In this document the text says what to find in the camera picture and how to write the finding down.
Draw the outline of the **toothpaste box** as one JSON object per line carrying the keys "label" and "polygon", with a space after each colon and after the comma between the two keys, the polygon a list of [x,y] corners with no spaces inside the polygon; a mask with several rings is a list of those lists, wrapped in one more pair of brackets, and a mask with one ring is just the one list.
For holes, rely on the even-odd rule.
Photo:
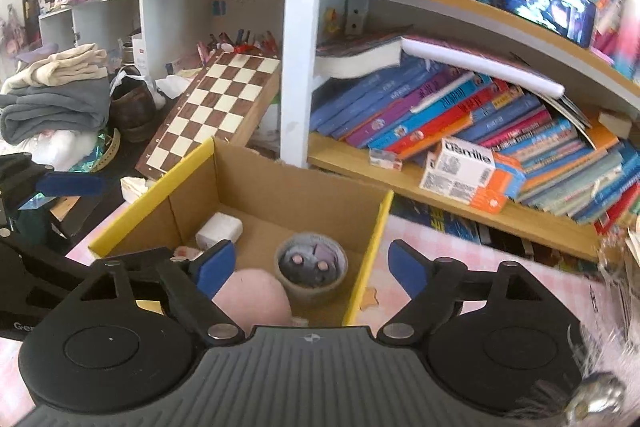
{"label": "toothpaste box", "polygon": [[510,198],[518,196],[526,181],[517,160],[451,136],[440,140],[433,168],[472,187],[490,187],[492,179],[504,174],[506,181],[501,182],[499,192]]}
{"label": "toothpaste box", "polygon": [[462,202],[473,209],[496,215],[506,205],[508,200],[506,190],[511,180],[511,173],[495,170],[491,173],[486,186],[470,185],[459,181],[451,174],[437,171],[435,156],[428,154],[420,187],[422,190]]}

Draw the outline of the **pink plush pig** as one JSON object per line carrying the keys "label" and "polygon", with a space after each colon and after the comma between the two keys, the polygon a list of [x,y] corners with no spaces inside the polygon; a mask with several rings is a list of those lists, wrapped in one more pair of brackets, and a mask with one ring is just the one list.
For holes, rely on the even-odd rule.
{"label": "pink plush pig", "polygon": [[[195,248],[180,246],[174,250],[172,257],[195,260],[203,253]],[[234,268],[213,302],[247,334],[255,326],[293,325],[286,291],[271,273],[262,269]]]}

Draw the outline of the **wooden bookshelf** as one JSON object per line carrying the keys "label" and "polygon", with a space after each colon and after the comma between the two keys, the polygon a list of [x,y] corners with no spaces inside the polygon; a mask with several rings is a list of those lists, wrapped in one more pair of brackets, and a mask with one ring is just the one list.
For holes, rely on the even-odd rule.
{"label": "wooden bookshelf", "polygon": [[380,184],[578,258],[638,180],[602,124],[639,87],[555,32],[475,0],[363,0],[375,25],[344,107],[313,124],[320,0],[285,0],[280,156]]}

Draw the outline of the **row of leaning books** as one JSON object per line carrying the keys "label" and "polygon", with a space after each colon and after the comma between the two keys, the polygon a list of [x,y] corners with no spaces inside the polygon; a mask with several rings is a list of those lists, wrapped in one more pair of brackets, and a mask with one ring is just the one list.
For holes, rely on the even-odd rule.
{"label": "row of leaning books", "polygon": [[599,234],[639,214],[639,151],[630,124],[590,115],[530,69],[448,43],[392,32],[322,46],[309,128],[357,150],[388,150],[425,171],[442,138],[517,160],[520,204],[592,225]]}

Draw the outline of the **white charger plug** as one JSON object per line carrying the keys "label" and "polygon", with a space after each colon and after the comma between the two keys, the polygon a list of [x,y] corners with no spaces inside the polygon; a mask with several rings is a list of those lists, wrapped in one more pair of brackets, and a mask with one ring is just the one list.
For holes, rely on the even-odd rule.
{"label": "white charger plug", "polygon": [[195,243],[201,251],[207,251],[220,241],[235,244],[243,233],[243,223],[239,218],[216,212],[195,234]]}

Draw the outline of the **brown leather bag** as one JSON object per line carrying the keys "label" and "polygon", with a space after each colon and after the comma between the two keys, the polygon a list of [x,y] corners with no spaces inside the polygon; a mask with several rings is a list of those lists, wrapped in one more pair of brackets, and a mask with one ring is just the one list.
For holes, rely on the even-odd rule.
{"label": "brown leather bag", "polygon": [[122,66],[111,81],[110,121],[130,143],[151,139],[156,106],[151,90],[136,66]]}

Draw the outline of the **yellow cardboard box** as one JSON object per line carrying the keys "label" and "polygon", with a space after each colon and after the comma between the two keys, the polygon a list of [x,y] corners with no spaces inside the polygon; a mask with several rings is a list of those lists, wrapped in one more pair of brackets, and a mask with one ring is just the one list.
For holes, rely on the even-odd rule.
{"label": "yellow cardboard box", "polygon": [[133,202],[89,248],[98,258],[154,247],[192,246],[216,212],[238,218],[240,269],[273,272],[277,249],[296,233],[333,239],[345,251],[345,280],[324,303],[294,301],[312,326],[356,322],[393,194],[377,186],[279,164],[254,150],[209,139]]}

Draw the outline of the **clear packing tape roll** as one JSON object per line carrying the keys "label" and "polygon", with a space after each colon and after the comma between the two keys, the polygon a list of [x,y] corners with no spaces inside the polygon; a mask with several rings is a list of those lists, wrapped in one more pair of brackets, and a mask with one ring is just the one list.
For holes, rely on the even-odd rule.
{"label": "clear packing tape roll", "polygon": [[349,262],[331,237],[296,233],[284,241],[273,258],[274,274],[290,298],[302,305],[333,300],[346,280]]}

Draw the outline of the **folded grey towels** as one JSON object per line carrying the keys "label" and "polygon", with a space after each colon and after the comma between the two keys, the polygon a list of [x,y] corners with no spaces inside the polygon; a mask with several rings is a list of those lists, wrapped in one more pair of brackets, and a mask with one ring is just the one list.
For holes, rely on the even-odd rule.
{"label": "folded grey towels", "polygon": [[110,113],[107,52],[83,44],[32,62],[1,86],[1,136],[12,145],[55,130],[99,131]]}

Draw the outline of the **upper toothpaste box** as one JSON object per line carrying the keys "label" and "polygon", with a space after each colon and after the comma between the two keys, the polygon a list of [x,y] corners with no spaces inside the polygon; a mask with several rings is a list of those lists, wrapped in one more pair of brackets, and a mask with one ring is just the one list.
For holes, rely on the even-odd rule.
{"label": "upper toothpaste box", "polygon": [[433,168],[472,187],[490,187],[492,179],[504,174],[506,181],[501,182],[499,192],[510,198],[518,196],[526,181],[517,160],[451,136],[440,140]]}

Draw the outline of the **grey toy car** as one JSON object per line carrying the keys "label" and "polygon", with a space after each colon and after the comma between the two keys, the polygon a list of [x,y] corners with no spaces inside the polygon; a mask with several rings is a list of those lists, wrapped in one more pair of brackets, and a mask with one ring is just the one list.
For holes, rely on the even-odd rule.
{"label": "grey toy car", "polygon": [[279,268],[289,282],[309,288],[329,286],[341,274],[337,254],[324,244],[294,244],[286,248]]}

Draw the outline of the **pink cartoon desk mat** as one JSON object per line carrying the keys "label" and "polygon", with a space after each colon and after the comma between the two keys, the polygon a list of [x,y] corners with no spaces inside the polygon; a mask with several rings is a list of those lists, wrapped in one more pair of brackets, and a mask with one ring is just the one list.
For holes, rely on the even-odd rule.
{"label": "pink cartoon desk mat", "polygon": [[639,357],[516,262],[393,241],[408,303],[366,326],[260,325],[214,303],[235,262],[160,247],[80,265],[1,241],[1,332],[22,337],[26,426],[634,426]]}

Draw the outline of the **small red white box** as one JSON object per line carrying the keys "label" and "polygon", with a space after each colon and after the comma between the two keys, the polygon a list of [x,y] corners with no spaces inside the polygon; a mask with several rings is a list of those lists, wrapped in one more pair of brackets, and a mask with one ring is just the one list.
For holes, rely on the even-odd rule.
{"label": "small red white box", "polygon": [[386,170],[400,171],[402,169],[402,160],[395,153],[389,152],[388,150],[370,148],[369,162],[373,167]]}

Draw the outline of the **lower toothpaste box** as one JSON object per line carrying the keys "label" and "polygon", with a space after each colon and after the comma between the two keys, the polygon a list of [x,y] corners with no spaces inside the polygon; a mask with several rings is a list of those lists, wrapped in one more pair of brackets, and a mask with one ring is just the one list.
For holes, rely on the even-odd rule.
{"label": "lower toothpaste box", "polygon": [[420,187],[422,190],[462,202],[473,209],[496,215],[506,205],[508,200],[506,190],[511,180],[511,173],[495,170],[491,173],[486,186],[470,185],[459,181],[451,174],[437,171],[435,156],[428,154]]}

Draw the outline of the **chessboard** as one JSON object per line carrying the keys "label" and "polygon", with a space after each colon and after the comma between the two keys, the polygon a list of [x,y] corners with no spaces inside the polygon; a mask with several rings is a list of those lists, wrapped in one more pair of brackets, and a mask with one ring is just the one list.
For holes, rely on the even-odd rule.
{"label": "chessboard", "polygon": [[244,146],[280,90],[277,57],[218,52],[157,128],[136,169],[160,179],[210,138]]}

